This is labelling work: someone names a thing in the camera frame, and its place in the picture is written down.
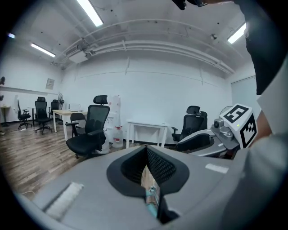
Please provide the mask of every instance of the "chair armrest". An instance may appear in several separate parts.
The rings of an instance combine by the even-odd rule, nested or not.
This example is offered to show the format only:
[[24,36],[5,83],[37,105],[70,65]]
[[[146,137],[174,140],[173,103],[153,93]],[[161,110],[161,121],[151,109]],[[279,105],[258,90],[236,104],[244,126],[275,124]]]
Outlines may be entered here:
[[103,132],[103,130],[95,130],[93,132],[88,133],[88,136],[90,136],[90,137],[95,136],[95,135],[100,134],[102,132]]
[[70,122],[70,123],[66,123],[66,126],[72,126],[72,125],[77,125],[79,124],[78,122]]

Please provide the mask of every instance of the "white sticker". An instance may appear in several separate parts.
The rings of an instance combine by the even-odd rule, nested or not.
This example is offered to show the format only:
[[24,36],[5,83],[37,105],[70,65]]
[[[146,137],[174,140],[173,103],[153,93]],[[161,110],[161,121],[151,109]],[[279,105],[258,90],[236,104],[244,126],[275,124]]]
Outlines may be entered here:
[[219,172],[219,173],[224,173],[224,174],[226,174],[228,172],[228,169],[229,169],[229,168],[222,167],[222,166],[219,166],[219,165],[214,165],[214,164],[207,164],[205,166],[205,168],[213,170],[213,171],[216,171],[216,172]]

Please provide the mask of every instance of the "small side table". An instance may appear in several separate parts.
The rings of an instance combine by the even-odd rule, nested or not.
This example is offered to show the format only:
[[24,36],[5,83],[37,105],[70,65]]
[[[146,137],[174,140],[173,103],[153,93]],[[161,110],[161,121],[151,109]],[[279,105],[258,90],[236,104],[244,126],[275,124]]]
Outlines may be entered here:
[[2,114],[4,115],[4,123],[2,124],[2,127],[8,127],[9,125],[6,121],[6,111],[10,109],[10,106],[2,106],[0,108],[2,110]]

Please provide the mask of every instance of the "desk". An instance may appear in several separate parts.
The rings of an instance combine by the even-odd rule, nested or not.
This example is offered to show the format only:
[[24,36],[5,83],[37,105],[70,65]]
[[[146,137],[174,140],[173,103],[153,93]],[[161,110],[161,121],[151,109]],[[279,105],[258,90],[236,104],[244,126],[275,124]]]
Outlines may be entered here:
[[66,124],[66,122],[68,122],[68,123],[70,122],[70,120],[68,120],[68,118],[70,118],[72,113],[82,113],[84,115],[87,115],[87,112],[81,112],[81,111],[53,110],[53,123],[54,123],[55,133],[57,132],[55,114],[59,114],[62,116],[62,120],[63,120],[63,129],[64,129],[65,140],[68,140],[67,128],[66,128],[65,124]]
[[127,137],[126,137],[126,148],[129,148],[129,140],[130,140],[130,128],[132,127],[132,144],[134,144],[134,135],[135,135],[135,126],[145,126],[145,127],[152,127],[152,128],[158,128],[158,142],[157,146],[160,145],[160,132],[161,129],[163,129],[163,137],[161,142],[161,147],[164,148],[166,135],[167,135],[167,129],[168,124],[166,123],[151,123],[151,122],[142,122],[142,121],[136,121],[136,120],[127,120],[128,128],[127,128]]
[[35,107],[28,107],[28,109],[32,109],[32,124],[33,126],[35,126],[34,124],[34,109],[36,109]]
[[0,107],[0,108],[1,108],[2,113],[3,113],[3,115],[4,115],[4,123],[2,124],[2,127],[8,127],[9,125],[7,124],[7,121],[6,121],[6,111],[7,111],[8,109],[10,109],[10,106],[2,106],[2,107]]

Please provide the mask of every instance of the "table leg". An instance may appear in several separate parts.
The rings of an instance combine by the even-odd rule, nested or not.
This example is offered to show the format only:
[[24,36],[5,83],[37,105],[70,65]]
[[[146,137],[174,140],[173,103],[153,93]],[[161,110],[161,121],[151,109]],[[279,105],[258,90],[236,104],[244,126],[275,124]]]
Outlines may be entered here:
[[63,120],[63,129],[64,129],[65,140],[68,140],[67,127],[66,127],[66,116],[62,116],[62,120]]
[[167,127],[164,128],[164,132],[163,132],[163,139],[162,139],[162,143],[161,143],[162,148],[164,148],[164,146],[165,146],[166,135],[167,135]]
[[161,130],[162,130],[162,128],[159,128],[159,130],[158,130],[158,142],[157,142],[157,146],[160,146]]
[[7,121],[6,121],[6,109],[3,109],[2,112],[4,115],[4,123],[2,124],[2,127],[8,127],[9,125],[7,124]]
[[33,124],[33,127],[35,126],[35,123],[34,123],[34,108],[32,108],[32,124]]
[[134,144],[134,138],[135,138],[135,126],[132,125],[132,144]]
[[56,116],[55,116],[55,112],[53,111],[53,123],[54,123],[54,131],[55,133],[57,132],[57,129],[56,129]]
[[126,135],[126,148],[129,148],[129,138],[130,138],[130,124],[128,123],[127,135]]

